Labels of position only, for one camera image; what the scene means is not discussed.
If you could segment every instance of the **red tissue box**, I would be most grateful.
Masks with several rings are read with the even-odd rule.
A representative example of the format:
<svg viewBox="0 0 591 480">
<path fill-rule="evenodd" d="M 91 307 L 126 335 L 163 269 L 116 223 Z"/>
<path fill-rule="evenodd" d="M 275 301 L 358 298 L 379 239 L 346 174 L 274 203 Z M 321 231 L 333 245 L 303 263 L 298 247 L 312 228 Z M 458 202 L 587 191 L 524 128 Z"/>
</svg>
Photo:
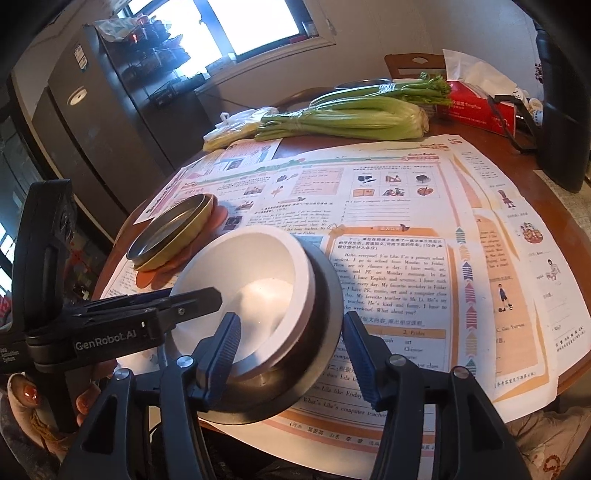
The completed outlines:
<svg viewBox="0 0 591 480">
<path fill-rule="evenodd" d="M 505 135 L 501 121 L 488 105 L 486 93 L 474 85 L 449 80 L 452 87 L 450 98 L 452 106 L 437 106 L 437 112 L 472 127 L 483 128 L 489 132 Z M 505 120 L 509 132 L 515 136 L 515 112 L 517 108 L 511 103 L 501 102 L 496 106 Z"/>
</svg>

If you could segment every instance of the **white bowl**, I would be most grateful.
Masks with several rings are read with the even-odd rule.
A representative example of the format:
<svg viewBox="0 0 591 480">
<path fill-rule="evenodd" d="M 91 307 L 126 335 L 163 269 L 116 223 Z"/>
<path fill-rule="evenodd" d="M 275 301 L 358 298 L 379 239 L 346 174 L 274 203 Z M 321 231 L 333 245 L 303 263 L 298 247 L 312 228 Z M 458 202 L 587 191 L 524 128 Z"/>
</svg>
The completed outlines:
<svg viewBox="0 0 591 480">
<path fill-rule="evenodd" d="M 185 267 L 171 295 L 215 287 L 222 294 L 216 313 L 179 323 L 172 337 L 182 355 L 212 336 L 225 313 L 241 318 L 242 337 L 231 377 L 268 371 L 300 338 L 314 304 L 316 284 L 300 243 L 272 226 L 254 225 L 226 233 Z"/>
</svg>

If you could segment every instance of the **metal pan lid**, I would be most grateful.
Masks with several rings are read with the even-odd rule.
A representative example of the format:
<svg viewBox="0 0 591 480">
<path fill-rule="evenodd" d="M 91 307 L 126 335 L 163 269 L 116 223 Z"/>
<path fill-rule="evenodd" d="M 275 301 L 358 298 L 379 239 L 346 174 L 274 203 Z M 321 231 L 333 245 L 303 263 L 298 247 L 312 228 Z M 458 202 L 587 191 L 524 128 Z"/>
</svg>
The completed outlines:
<svg viewBox="0 0 591 480">
<path fill-rule="evenodd" d="M 191 215 L 191 221 L 187 223 L 178 235 L 166 244 L 152 258 L 149 258 L 141 265 L 134 265 L 134 270 L 150 271 L 164 265 L 174 258 L 183 248 L 190 244 L 207 224 L 209 216 L 217 206 L 217 198 L 211 193 L 205 194 L 205 200 L 197 207 L 196 213 Z"/>
<path fill-rule="evenodd" d="M 127 259 L 136 268 L 146 263 L 191 223 L 205 201 L 205 195 L 194 195 L 156 217 L 131 244 Z"/>
</svg>

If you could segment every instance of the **bright window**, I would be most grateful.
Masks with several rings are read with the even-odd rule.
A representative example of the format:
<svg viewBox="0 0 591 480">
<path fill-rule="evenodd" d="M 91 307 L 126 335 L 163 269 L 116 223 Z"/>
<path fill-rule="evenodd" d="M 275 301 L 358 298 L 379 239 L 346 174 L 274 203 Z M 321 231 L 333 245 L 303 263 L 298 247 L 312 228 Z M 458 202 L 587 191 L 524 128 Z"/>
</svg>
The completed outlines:
<svg viewBox="0 0 591 480">
<path fill-rule="evenodd" d="M 0 252 L 8 256 L 8 251 L 12 248 L 13 245 L 14 240 L 10 235 L 7 235 L 2 241 L 2 244 L 0 244 Z"/>
<path fill-rule="evenodd" d="M 222 57 L 207 25 L 201 23 L 201 13 L 193 0 L 168 0 L 152 15 L 158 20 L 172 23 L 168 29 L 171 38 L 183 35 L 181 46 L 191 56 L 191 60 L 179 68 L 183 75 L 192 77 L 196 73 L 206 72 L 207 65 Z"/>
<path fill-rule="evenodd" d="M 186 76 L 226 54 L 241 61 L 288 44 L 312 22 L 303 0 L 131 0 L 126 11 L 170 22 L 171 37 L 183 35 Z"/>
<path fill-rule="evenodd" d="M 8 252 L 6 252 L 6 258 L 10 263 L 14 263 L 14 248 L 16 247 L 16 243 L 12 243 L 10 248 L 8 248 Z"/>
<path fill-rule="evenodd" d="M 300 33 L 284 0 L 209 0 L 236 55 Z"/>
<path fill-rule="evenodd" d="M 8 274 L 0 268 L 0 287 L 4 291 L 12 291 L 12 280 L 8 276 Z"/>
</svg>

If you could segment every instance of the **metal bowl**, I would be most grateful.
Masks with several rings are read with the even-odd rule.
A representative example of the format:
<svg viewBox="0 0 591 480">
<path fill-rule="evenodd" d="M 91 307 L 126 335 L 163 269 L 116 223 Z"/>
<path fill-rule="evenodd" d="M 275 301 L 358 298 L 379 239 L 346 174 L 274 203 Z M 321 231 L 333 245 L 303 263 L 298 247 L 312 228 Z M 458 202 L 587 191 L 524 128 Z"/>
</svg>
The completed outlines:
<svg viewBox="0 0 591 480">
<path fill-rule="evenodd" d="M 373 85 L 385 85 L 392 83 L 390 79 L 357 80 L 355 82 L 341 83 L 335 87 L 336 90 L 348 90 L 350 88 L 371 87 Z"/>
</svg>

